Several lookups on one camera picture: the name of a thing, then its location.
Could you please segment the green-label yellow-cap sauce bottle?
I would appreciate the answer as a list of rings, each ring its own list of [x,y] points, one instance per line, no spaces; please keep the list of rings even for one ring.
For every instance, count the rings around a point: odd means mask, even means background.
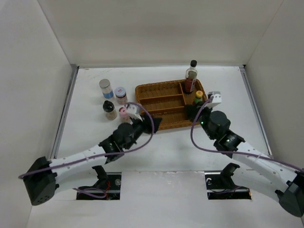
[[[193,101],[193,105],[197,105],[199,102],[202,102],[202,101],[203,101],[203,92],[198,90],[195,93],[195,98],[194,98],[194,101]]]

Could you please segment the tall red-label sauce bottle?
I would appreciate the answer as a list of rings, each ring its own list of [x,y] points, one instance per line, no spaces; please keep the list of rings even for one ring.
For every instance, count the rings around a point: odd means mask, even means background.
[[[191,60],[190,67],[185,73],[184,92],[190,94],[194,90],[195,82],[197,79],[198,72],[196,70],[197,61]]]

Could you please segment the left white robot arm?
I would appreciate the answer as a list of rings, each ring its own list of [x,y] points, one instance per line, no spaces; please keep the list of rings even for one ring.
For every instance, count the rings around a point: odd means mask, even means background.
[[[132,123],[120,124],[109,137],[88,150],[61,159],[36,159],[29,170],[20,175],[31,205],[41,205],[64,189],[87,195],[96,190],[96,198],[105,198],[109,178],[102,165],[133,152],[132,146],[138,138],[143,133],[153,136],[161,122],[162,118],[144,115]]]

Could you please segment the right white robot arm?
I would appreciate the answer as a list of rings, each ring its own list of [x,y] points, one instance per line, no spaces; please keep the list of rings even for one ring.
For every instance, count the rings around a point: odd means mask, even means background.
[[[185,105],[187,118],[199,123],[214,149],[206,152],[221,153],[251,168],[246,171],[238,164],[229,163],[220,174],[226,188],[242,186],[262,193],[295,217],[304,215],[304,170],[278,161],[259,152],[244,138],[230,130],[231,122],[221,111],[214,111],[209,103]]]

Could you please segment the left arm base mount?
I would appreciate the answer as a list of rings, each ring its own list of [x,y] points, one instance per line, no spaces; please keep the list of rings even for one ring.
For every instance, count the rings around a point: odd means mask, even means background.
[[[121,172],[106,172],[102,166],[94,166],[88,175],[96,180],[78,187],[76,200],[120,200]]]

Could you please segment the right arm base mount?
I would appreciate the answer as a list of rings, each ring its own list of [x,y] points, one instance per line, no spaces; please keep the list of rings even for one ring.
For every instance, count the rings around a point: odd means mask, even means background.
[[[205,173],[209,200],[251,200],[250,189],[235,185],[231,178],[237,168],[240,168],[240,166],[229,163],[221,171],[208,171]]]

